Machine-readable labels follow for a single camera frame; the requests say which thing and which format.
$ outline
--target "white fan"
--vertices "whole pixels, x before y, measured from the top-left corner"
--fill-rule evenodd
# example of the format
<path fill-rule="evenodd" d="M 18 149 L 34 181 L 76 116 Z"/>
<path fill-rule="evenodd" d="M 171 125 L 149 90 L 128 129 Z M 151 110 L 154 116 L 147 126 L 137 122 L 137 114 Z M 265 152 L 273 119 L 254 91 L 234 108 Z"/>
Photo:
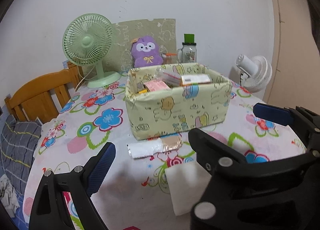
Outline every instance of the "white fan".
<path fill-rule="evenodd" d="M 249 59 L 240 54 L 236 59 L 236 66 L 243 71 L 240 83 L 249 92 L 261 91 L 271 80 L 271 64 L 261 55 Z"/>

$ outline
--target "purple plush toy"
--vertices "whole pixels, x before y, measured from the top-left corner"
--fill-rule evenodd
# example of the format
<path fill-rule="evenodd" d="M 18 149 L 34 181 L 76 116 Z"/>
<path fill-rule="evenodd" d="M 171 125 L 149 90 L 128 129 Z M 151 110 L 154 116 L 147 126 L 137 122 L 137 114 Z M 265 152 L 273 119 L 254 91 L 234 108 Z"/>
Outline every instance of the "purple plush toy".
<path fill-rule="evenodd" d="M 134 67 L 156 66 L 163 63 L 159 46 L 150 36 L 141 37 L 135 41 L 131 47 L 131 54 L 135 59 Z"/>

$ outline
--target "fabric storage bin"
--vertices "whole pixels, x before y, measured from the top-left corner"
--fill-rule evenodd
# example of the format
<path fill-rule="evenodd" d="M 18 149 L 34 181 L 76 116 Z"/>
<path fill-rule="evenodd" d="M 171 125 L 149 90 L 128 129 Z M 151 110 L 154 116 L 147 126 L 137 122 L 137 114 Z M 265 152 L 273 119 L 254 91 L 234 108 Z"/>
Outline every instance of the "fabric storage bin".
<path fill-rule="evenodd" d="M 210 84 L 193 84 L 136 94 L 153 79 L 158 67 L 180 75 L 208 74 Z M 128 72 L 125 103 L 137 140 L 159 137 L 223 122 L 230 102 L 232 83 L 198 63 L 133 68 Z"/>

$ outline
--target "gray plaid fabric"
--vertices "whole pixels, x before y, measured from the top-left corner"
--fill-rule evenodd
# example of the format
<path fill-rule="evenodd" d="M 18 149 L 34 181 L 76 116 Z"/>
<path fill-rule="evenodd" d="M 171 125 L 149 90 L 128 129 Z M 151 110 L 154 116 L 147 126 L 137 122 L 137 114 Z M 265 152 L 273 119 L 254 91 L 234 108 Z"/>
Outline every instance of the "gray plaid fabric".
<path fill-rule="evenodd" d="M 41 126 L 35 122 L 17 122 L 9 115 L 0 135 L 1 166 L 16 191 L 24 194 L 33 152 L 41 136 Z"/>

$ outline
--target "wooden bed frame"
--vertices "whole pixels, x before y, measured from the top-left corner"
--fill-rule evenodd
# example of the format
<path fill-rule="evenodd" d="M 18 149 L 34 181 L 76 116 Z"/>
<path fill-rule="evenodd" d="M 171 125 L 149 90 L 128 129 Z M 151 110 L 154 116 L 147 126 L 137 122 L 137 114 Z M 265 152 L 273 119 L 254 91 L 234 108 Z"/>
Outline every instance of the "wooden bed frame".
<path fill-rule="evenodd" d="M 22 122 L 27 120 L 34 121 L 39 117 L 43 123 L 46 123 L 56 118 L 59 112 L 49 91 L 54 90 L 63 108 L 70 100 L 66 85 L 72 83 L 73 87 L 76 88 L 81 79 L 76 65 L 68 62 L 68 68 L 60 72 L 37 77 L 22 86 L 12 98 L 7 97 L 4 102 L 9 113 Z"/>

